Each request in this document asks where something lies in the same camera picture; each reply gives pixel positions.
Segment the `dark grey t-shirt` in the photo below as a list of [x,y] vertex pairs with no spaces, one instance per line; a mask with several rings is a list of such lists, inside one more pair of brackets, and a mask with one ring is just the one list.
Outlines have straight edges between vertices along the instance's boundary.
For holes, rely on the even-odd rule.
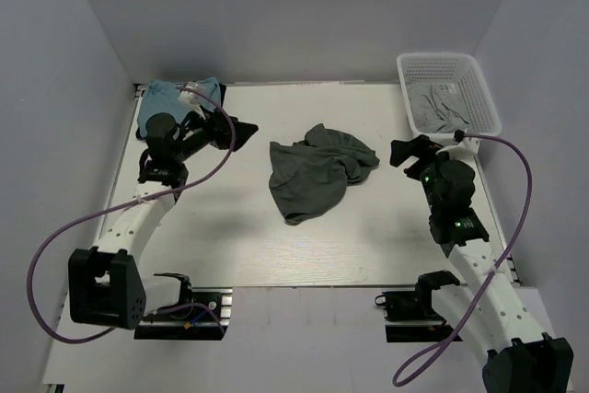
[[355,136],[319,123],[290,145],[270,142],[269,189],[288,225],[320,217],[350,186],[379,167],[376,151]]

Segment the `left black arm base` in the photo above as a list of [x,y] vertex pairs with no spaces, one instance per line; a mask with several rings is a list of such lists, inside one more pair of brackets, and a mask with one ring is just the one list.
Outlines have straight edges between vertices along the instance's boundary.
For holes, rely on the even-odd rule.
[[134,329],[138,341],[220,341],[231,318],[231,288],[199,288],[180,273],[144,280],[146,307]]

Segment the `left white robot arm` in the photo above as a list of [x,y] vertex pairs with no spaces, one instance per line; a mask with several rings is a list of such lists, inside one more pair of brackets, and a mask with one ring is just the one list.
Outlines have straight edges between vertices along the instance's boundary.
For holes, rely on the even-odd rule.
[[194,308],[189,277],[141,276],[137,264],[156,228],[187,185],[188,158],[208,145],[235,152],[257,131],[253,123],[223,112],[190,112],[182,122],[160,112],[145,124],[146,149],[130,207],[89,249],[68,261],[70,317],[75,323],[135,329],[147,315],[185,318]]

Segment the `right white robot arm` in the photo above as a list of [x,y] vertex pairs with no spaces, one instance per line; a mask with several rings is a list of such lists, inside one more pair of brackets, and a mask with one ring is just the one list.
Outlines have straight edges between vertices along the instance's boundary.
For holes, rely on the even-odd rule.
[[422,356],[428,359],[408,376],[397,371],[392,384],[408,385],[460,338],[479,361],[486,391],[564,392],[572,347],[566,339],[550,336],[502,271],[512,250],[494,256],[489,233],[471,206],[476,173],[454,156],[480,138],[457,131],[455,145],[448,147],[425,135],[391,143],[392,167],[416,159],[404,172],[422,185],[433,241],[455,268],[423,274],[415,285],[417,310],[427,318],[440,317],[451,328],[450,335],[411,356],[404,368]]

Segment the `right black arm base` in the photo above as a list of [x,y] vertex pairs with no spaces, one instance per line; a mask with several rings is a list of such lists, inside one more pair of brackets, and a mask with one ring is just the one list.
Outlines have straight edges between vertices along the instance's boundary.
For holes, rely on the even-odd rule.
[[375,306],[384,310],[387,343],[436,343],[453,331],[432,308],[432,294],[447,285],[459,285],[450,271],[421,275],[410,290],[392,290],[375,297]]

